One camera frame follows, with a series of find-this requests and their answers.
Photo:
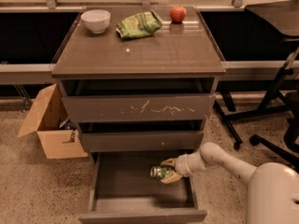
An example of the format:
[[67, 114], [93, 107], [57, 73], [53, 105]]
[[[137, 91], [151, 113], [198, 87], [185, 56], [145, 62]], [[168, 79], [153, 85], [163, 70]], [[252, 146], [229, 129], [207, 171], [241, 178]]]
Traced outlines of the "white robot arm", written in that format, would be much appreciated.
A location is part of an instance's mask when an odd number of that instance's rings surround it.
[[165, 184], [220, 166], [247, 187], [246, 224], [299, 224], [299, 174], [286, 165], [268, 162], [256, 167], [207, 142], [161, 166], [173, 168], [162, 179]]

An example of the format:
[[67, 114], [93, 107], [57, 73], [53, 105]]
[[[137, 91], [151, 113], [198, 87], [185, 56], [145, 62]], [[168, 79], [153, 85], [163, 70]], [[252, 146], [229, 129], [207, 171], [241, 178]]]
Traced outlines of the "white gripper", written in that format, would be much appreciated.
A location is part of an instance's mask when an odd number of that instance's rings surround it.
[[163, 167], [175, 167], [176, 171], [168, 171], [161, 182], [164, 184], [170, 184], [179, 181], [183, 176], [190, 177], [193, 176], [193, 172], [188, 163], [188, 155], [180, 155], [177, 158], [170, 158], [160, 163]]

